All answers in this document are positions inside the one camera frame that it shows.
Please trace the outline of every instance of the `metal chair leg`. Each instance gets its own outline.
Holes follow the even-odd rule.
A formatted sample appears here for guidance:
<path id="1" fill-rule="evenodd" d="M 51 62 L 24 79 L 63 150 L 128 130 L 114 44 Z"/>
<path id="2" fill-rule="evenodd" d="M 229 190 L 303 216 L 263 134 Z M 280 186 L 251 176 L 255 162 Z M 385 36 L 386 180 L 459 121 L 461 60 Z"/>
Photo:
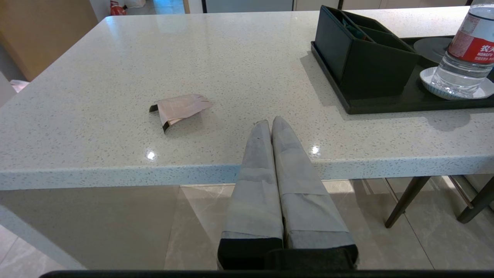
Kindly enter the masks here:
<path id="1" fill-rule="evenodd" d="M 473 208 L 465 208 L 456 219 L 463 224 L 468 223 L 492 201 L 494 201 L 494 178 L 488 181 L 486 186 L 473 198 Z"/>
<path id="2" fill-rule="evenodd" d="M 389 216 L 388 220 L 384 224 L 386 228 L 391 228 L 393 224 L 395 224 L 396 220 L 400 217 L 400 215 L 403 214 L 405 209 L 410 205 L 412 202 L 413 198 L 417 196 L 417 194 L 420 192 L 422 187 L 426 184 L 426 182 L 429 180 L 430 176 L 427 177 L 414 177 L 412 181 L 408 184 L 407 189 L 403 193 L 402 197 L 398 201 L 398 204 L 396 204 L 395 209 Z"/>

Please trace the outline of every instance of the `floor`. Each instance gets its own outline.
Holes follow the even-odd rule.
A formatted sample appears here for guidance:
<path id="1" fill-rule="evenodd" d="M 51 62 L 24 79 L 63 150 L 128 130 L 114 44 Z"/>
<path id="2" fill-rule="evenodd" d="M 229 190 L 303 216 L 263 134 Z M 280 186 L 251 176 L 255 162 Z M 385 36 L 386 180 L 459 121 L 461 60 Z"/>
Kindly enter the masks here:
<path id="1" fill-rule="evenodd" d="M 389 179 L 399 198 L 410 179 Z M 384 221 L 396 204 L 381 179 L 325 181 L 359 248 L 359 269 L 494 269 L 494 212 L 468 224 L 450 181 L 433 177 L 391 229 Z M 228 200 L 234 185 L 182 186 L 165 269 L 215 270 Z M 473 197 L 474 192 L 467 192 Z M 62 266 L 0 226 L 0 278 L 36 278 Z"/>
<path id="2" fill-rule="evenodd" d="M 127 15 L 185 13 L 183 0 L 146 0 L 142 8 L 129 8 Z"/>

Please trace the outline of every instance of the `speckled countertop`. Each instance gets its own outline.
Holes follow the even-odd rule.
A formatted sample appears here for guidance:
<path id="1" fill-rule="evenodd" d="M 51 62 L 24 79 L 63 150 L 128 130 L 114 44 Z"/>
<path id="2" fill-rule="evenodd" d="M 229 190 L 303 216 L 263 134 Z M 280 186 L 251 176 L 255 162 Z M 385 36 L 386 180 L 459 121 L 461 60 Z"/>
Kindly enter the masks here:
<path id="1" fill-rule="evenodd" d="M 400 37 L 465 7 L 362 10 Z M 0 109 L 0 189 L 232 183 L 283 116 L 323 179 L 494 173 L 494 109 L 347 115 L 310 53 L 319 12 L 107 17 Z M 213 107 L 166 135 L 153 101 Z"/>

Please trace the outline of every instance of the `white saucer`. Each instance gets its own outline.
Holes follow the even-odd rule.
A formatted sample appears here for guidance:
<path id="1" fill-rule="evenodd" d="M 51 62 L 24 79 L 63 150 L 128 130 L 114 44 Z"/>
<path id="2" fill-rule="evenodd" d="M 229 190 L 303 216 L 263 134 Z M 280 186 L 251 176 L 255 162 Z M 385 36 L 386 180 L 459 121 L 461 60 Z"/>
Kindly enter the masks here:
<path id="1" fill-rule="evenodd" d="M 480 83 L 480 88 L 473 94 L 473 97 L 459 97 L 456 95 L 452 95 L 431 85 L 432 76 L 434 75 L 434 72 L 436 72 L 436 69 L 437 67 L 424 69 L 420 72 L 420 79 L 422 80 L 422 84 L 424 84 L 425 88 L 438 97 L 448 100 L 478 99 L 489 97 L 494 93 L 494 83 L 486 78 L 484 81 L 482 81 L 482 83 Z"/>

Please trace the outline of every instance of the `water bottle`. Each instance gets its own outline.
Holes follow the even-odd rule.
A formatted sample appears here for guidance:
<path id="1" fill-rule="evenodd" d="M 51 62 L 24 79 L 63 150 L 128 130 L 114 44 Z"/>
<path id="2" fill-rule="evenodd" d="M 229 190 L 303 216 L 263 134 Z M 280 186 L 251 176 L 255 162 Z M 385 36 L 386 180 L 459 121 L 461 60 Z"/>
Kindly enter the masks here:
<path id="1" fill-rule="evenodd" d="M 474 0 L 439 64 L 432 86 L 472 98 L 494 66 L 494 0 Z"/>

